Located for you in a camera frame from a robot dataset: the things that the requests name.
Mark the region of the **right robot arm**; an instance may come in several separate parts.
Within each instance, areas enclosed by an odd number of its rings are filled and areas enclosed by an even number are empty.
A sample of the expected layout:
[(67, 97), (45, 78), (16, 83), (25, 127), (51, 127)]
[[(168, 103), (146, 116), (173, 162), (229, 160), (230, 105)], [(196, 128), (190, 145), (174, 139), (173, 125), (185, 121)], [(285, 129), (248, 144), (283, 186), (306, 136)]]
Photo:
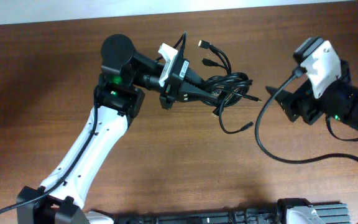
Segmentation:
[[(357, 156), (345, 153), (330, 153), (303, 160), (284, 159), (268, 152), (259, 138), (259, 125), (262, 116), (273, 100), (277, 101), (291, 122), (296, 121), (298, 118), (302, 118), (306, 124), (312, 125), (322, 115), (325, 115), (326, 126), (330, 134), (334, 134), (331, 129), (331, 118), (358, 131), (358, 87), (351, 84), (349, 63), (345, 60), (340, 60), (340, 68), (342, 77), (330, 84), (323, 95), (318, 99), (312, 94), (312, 85), (309, 80), (304, 82), (301, 87), (293, 93), (284, 90), (284, 88), (293, 81), (293, 77), (290, 77), (279, 88), (274, 88), (272, 86), (265, 87), (266, 91), (270, 94), (270, 98), (258, 115), (255, 127), (255, 138), (257, 144), (266, 155), (272, 159), (287, 164), (307, 164), (330, 158), (347, 158), (358, 162)], [(358, 138), (347, 139), (346, 141), (358, 142)]]

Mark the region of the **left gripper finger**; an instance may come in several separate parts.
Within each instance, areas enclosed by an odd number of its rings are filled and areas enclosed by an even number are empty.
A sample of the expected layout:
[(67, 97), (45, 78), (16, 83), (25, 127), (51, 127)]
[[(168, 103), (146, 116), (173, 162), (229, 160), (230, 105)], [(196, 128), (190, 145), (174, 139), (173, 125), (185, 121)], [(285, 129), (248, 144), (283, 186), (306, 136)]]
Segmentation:
[(178, 89), (178, 100), (186, 103), (191, 101), (206, 101), (210, 103), (216, 103), (217, 96), (208, 93), (196, 86), (189, 83), (183, 83)]
[(185, 74), (185, 89), (203, 88), (205, 81), (191, 68), (188, 68)]

